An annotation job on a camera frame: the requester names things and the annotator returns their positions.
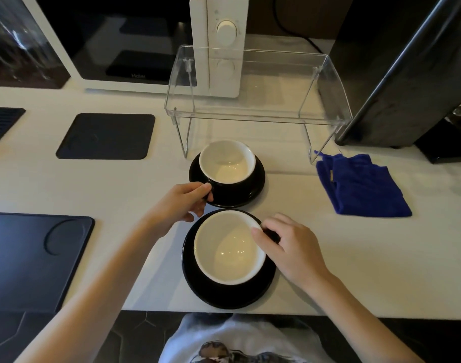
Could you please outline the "person's right hand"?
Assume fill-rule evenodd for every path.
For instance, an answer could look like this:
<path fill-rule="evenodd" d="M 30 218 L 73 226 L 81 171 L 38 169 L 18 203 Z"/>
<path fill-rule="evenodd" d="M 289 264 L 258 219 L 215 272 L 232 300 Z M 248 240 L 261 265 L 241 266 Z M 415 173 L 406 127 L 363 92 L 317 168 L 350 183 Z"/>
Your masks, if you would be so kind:
<path fill-rule="evenodd" d="M 331 273 L 327 268 L 316 235 L 304 227 L 284 225 L 274 219 L 265 219 L 261 228 L 275 231 L 281 238 L 282 256 L 274 262 L 281 273 L 293 284 L 314 297 Z"/>

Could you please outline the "person's left hand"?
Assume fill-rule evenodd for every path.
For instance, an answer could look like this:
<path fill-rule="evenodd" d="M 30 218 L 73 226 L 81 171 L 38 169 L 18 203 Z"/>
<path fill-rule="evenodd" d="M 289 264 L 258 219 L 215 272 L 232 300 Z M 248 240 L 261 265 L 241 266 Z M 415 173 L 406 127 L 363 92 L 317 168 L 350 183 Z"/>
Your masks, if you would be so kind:
<path fill-rule="evenodd" d="M 182 195 L 176 193 L 172 187 L 144 216 L 145 234 L 158 239 L 166 235 L 179 221 L 193 222 L 195 217 L 203 216 L 208 200 L 213 200 L 213 194 L 212 196 Z"/>

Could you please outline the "large black white-lined cup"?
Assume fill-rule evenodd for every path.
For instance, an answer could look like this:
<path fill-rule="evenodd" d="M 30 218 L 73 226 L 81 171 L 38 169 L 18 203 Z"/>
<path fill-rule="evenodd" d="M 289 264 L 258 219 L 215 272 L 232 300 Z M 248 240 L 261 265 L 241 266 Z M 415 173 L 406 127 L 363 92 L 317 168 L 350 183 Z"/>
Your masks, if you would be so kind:
<path fill-rule="evenodd" d="M 223 286 L 250 282 L 265 272 L 268 257 L 256 244 L 252 230 L 261 222 L 251 214 L 224 209 L 208 214 L 193 236 L 193 256 L 210 281 Z"/>

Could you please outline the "small black white-lined cup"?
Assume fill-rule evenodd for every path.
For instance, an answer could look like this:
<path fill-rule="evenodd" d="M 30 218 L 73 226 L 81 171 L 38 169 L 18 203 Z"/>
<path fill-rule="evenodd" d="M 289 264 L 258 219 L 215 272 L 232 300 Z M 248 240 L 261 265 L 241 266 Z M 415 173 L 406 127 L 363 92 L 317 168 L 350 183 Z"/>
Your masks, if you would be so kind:
<path fill-rule="evenodd" d="M 249 146 L 235 140 L 211 142 L 199 154 L 198 162 L 212 185 L 214 200 L 246 187 L 257 166 L 256 155 Z"/>

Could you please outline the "person's right forearm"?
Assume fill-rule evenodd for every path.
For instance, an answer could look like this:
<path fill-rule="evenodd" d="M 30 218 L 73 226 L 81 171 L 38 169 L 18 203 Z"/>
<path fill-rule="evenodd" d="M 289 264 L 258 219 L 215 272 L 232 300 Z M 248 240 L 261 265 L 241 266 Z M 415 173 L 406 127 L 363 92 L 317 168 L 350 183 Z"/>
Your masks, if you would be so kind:
<path fill-rule="evenodd" d="M 314 278 L 302 289 L 340 330 L 362 363 L 425 363 L 334 275 Z"/>

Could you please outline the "person's left forearm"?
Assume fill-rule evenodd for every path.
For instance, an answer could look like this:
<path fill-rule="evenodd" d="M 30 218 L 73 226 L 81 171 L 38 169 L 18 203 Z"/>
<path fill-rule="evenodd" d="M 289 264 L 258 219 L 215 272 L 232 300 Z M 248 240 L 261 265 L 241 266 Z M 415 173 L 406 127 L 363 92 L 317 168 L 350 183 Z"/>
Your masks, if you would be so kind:
<path fill-rule="evenodd" d="M 72 296 L 14 363 L 92 363 L 160 237 L 155 219 L 140 221 L 96 278 Z"/>

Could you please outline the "small black saucer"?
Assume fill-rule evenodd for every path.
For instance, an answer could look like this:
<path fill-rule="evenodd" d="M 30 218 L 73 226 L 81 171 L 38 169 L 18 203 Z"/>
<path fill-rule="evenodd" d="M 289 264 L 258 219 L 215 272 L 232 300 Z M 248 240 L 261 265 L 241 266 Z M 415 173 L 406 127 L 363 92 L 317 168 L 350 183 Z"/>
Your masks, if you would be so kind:
<path fill-rule="evenodd" d="M 252 174 L 240 183 L 222 184 L 209 180 L 200 168 L 198 154 L 189 168 L 189 181 L 212 184 L 213 201 L 210 205 L 220 208 L 237 208 L 255 200 L 264 189 L 265 169 L 260 159 L 255 156 L 256 165 Z"/>

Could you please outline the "large black saucer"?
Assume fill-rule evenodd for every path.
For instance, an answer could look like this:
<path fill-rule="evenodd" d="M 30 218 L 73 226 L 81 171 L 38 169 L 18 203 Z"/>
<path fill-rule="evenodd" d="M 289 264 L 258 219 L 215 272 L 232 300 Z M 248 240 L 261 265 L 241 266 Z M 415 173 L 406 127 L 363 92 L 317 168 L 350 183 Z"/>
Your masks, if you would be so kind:
<path fill-rule="evenodd" d="M 182 250 L 182 269 L 185 279 L 192 291 L 201 300 L 213 307 L 226 310 L 247 307 L 260 299 L 269 289 L 276 274 L 276 265 L 268 257 L 268 266 L 264 273 L 250 282 L 234 287 L 223 286 L 210 281 L 199 270 L 193 256 L 192 247 L 197 225 L 200 225 L 208 217 L 208 214 L 192 225 L 185 237 Z"/>

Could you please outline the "blue folded cloth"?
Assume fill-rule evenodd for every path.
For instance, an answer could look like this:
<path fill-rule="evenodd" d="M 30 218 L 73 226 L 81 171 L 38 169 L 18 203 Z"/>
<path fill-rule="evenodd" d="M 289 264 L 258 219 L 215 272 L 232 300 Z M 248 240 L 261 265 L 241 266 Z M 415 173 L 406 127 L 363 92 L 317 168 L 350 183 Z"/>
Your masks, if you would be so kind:
<path fill-rule="evenodd" d="M 337 214 L 373 218 L 406 218 L 412 211 L 386 166 L 368 154 L 345 157 L 319 153 L 319 180 Z"/>

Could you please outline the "person's white printed shirt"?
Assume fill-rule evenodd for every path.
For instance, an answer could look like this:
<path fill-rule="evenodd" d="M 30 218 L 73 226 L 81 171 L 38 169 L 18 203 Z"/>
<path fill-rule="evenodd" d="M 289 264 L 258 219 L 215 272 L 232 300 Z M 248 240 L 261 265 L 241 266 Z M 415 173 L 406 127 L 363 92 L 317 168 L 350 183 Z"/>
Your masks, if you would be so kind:
<path fill-rule="evenodd" d="M 295 317 L 188 313 L 158 363 L 335 363 Z"/>

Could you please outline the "black square rubber mat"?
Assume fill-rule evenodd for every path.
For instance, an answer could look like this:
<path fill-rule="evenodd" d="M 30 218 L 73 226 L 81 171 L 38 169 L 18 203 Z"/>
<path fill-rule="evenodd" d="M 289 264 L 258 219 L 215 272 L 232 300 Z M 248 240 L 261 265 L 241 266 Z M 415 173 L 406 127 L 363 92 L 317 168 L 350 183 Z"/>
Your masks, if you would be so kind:
<path fill-rule="evenodd" d="M 142 160 L 149 150 L 155 116 L 80 113 L 56 151 L 59 159 Z"/>

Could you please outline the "clear acrylic shelf riser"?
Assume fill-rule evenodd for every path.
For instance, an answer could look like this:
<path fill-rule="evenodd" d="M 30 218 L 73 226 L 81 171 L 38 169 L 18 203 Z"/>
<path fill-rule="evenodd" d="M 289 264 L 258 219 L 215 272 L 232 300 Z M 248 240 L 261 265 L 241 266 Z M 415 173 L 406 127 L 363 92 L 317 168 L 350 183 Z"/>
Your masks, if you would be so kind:
<path fill-rule="evenodd" d="M 234 61 L 229 80 L 216 73 L 218 60 Z M 338 131 L 352 121 L 341 78 L 327 54 L 182 45 L 173 63 L 164 104 L 184 158 L 192 121 L 218 119 L 330 126 L 320 149 L 309 134 L 313 163 Z"/>

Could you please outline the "white microwave knob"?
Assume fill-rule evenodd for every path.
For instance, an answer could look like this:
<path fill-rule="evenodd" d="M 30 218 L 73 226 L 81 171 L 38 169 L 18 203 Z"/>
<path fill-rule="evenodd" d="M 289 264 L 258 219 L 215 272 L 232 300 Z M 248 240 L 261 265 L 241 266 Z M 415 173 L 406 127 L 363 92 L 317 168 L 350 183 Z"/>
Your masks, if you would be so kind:
<path fill-rule="evenodd" d="M 219 78 L 229 80 L 233 77 L 235 71 L 234 61 L 229 59 L 218 60 L 216 73 Z"/>
<path fill-rule="evenodd" d="M 216 40 L 219 45 L 229 47 L 237 38 L 237 27 L 230 20 L 221 21 L 216 28 Z"/>

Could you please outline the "white microwave oven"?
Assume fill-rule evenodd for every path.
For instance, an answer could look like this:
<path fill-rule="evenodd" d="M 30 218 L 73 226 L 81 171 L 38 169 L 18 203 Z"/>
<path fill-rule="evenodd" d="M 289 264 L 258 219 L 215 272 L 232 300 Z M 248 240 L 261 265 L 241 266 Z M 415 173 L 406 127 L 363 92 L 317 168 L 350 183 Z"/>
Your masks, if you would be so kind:
<path fill-rule="evenodd" d="M 182 45 L 245 48 L 249 0 L 22 0 L 85 89 L 164 93 Z M 216 40 L 223 20 L 233 45 Z"/>

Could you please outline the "black coffee machine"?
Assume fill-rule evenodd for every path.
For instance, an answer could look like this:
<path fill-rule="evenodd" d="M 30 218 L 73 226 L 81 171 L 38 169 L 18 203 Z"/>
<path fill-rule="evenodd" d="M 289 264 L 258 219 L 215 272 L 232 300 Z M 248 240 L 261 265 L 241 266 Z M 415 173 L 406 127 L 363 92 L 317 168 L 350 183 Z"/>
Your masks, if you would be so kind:
<path fill-rule="evenodd" d="M 461 0 L 353 0 L 329 54 L 352 120 L 339 146 L 411 146 L 461 105 Z"/>

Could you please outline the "black tamping mat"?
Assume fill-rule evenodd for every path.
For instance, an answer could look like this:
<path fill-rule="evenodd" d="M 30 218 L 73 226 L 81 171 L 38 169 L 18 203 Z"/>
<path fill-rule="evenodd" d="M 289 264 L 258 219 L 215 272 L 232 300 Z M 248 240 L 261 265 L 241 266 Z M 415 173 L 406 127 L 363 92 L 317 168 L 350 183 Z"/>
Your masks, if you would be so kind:
<path fill-rule="evenodd" d="M 58 312 L 94 225 L 87 216 L 0 213 L 0 311 Z"/>

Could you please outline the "black ribbed mat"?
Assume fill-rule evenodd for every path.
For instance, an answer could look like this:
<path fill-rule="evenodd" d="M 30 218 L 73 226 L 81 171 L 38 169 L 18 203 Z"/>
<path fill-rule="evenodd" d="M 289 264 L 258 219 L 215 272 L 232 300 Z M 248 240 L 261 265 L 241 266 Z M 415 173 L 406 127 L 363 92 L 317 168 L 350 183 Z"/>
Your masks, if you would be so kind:
<path fill-rule="evenodd" d="M 23 108 L 0 107 L 0 140 L 25 112 Z"/>

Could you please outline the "clear glassware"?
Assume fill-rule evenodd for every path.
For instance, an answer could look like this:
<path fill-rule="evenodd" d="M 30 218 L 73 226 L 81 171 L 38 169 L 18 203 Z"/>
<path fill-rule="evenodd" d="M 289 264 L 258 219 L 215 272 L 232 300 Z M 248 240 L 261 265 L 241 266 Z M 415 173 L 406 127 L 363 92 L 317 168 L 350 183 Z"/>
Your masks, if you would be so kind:
<path fill-rule="evenodd" d="M 61 89 L 70 79 L 22 0 L 0 0 L 0 86 Z"/>

